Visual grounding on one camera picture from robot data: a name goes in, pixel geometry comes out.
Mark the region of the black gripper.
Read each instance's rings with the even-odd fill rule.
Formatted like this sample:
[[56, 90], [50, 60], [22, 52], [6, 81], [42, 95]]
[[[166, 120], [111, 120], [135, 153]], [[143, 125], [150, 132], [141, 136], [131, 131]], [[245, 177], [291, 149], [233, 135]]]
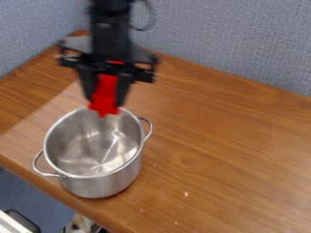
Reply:
[[60, 65], [78, 69], [87, 100], [99, 83], [98, 73], [120, 76], [116, 106], [123, 106], [131, 81], [155, 82], [158, 57], [130, 38], [128, 24], [96, 23], [90, 35], [68, 36], [59, 42]]

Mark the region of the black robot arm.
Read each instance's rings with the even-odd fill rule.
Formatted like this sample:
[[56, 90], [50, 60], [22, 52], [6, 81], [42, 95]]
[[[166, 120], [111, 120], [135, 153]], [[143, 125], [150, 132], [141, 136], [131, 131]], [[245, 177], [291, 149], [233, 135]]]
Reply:
[[157, 55], [135, 45], [130, 31], [131, 8], [149, 0], [91, 0], [90, 34], [67, 36], [59, 42], [59, 64], [76, 70], [94, 108], [124, 105], [130, 85], [157, 79]]

